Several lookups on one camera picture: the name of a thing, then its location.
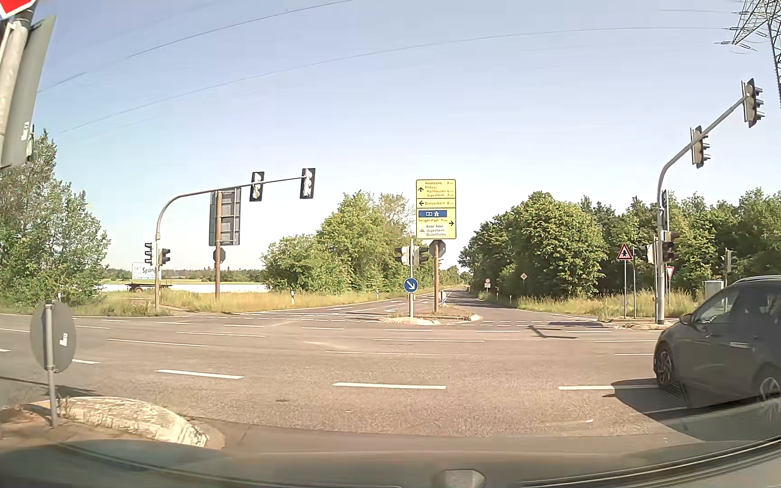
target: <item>pedestrian crossing warning sign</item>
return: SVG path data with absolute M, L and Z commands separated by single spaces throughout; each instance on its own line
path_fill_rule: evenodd
M 622 245 L 620 252 L 616 255 L 616 261 L 632 261 L 632 253 L 625 244 Z

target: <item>sky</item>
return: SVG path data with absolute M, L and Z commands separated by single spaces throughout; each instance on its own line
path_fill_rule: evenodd
M 682 158 L 666 188 L 708 202 L 781 190 L 770 45 L 719 44 L 731 39 L 738 2 L 93 5 L 39 3 L 36 19 L 57 20 L 34 123 L 58 145 L 58 177 L 86 190 L 112 267 L 143 261 L 176 194 L 301 168 L 316 169 L 315 198 L 298 199 L 289 182 L 244 202 L 241 244 L 226 248 L 223 266 L 261 267 L 268 244 L 315 232 L 344 194 L 413 200 L 417 179 L 453 178 L 450 266 L 483 221 L 536 191 L 618 209 L 635 195 L 654 201 L 661 167 L 688 143 L 689 127 L 712 122 L 750 77 L 764 89 L 765 119 L 748 128 L 737 110 L 710 133 L 710 161 L 696 169 Z M 168 208 L 168 267 L 212 265 L 208 205 L 199 195 Z

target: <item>blue autobahn symbol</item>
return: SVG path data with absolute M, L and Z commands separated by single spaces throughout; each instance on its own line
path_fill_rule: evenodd
M 406 278 L 405 282 L 403 282 L 403 288 L 405 291 L 409 292 L 410 294 L 413 294 L 418 291 L 418 280 L 415 280 L 414 278 Z
M 447 210 L 418 210 L 418 217 L 447 217 Z

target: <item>road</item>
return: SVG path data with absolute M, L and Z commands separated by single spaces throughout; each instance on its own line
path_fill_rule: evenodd
M 431 297 L 418 299 L 420 306 Z M 76 318 L 63 396 L 124 396 L 204 418 L 337 432 L 440 436 L 668 432 L 656 332 L 586 317 L 449 303 L 483 319 L 379 321 L 405 300 L 289 312 Z M 28 317 L 0 314 L 0 404 L 43 399 Z

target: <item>windshield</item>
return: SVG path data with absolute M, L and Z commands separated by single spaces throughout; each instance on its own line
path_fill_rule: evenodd
M 0 1 L 1 469 L 781 442 L 781 3 L 736 4 Z

